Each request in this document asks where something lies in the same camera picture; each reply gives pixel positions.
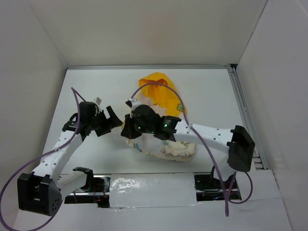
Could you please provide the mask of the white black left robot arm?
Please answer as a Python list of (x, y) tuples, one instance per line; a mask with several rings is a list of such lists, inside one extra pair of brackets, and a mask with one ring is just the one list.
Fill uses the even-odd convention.
[(30, 173), (23, 173), (17, 180), (18, 205), (21, 210), (54, 216), (69, 194), (81, 189), (90, 192), (95, 186), (92, 169), (75, 167), (66, 175), (61, 173), (73, 153), (92, 131), (102, 136), (122, 121), (112, 107), (106, 108), (109, 117), (95, 102), (81, 102), (79, 112), (64, 124), (53, 153), (46, 156)]

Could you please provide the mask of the yellow cream dinosaur kids jacket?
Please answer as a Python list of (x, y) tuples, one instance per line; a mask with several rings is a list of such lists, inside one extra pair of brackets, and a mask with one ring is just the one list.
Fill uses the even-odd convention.
[(186, 110), (172, 80), (155, 72), (139, 80), (139, 90), (127, 102), (121, 136), (127, 144), (144, 155), (176, 162), (189, 162), (195, 154), (195, 143), (176, 141), (176, 125)]

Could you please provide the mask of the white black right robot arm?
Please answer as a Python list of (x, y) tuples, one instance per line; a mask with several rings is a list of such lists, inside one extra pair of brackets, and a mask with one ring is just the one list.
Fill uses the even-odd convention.
[(139, 141), (153, 137), (172, 143), (203, 144), (224, 153), (224, 159), (214, 165), (210, 177), (212, 187), (220, 189), (236, 172), (250, 171), (255, 142), (244, 127), (212, 128), (192, 124), (175, 116), (160, 116), (137, 99), (130, 99), (126, 104), (131, 111), (125, 116), (121, 136), (128, 140)]

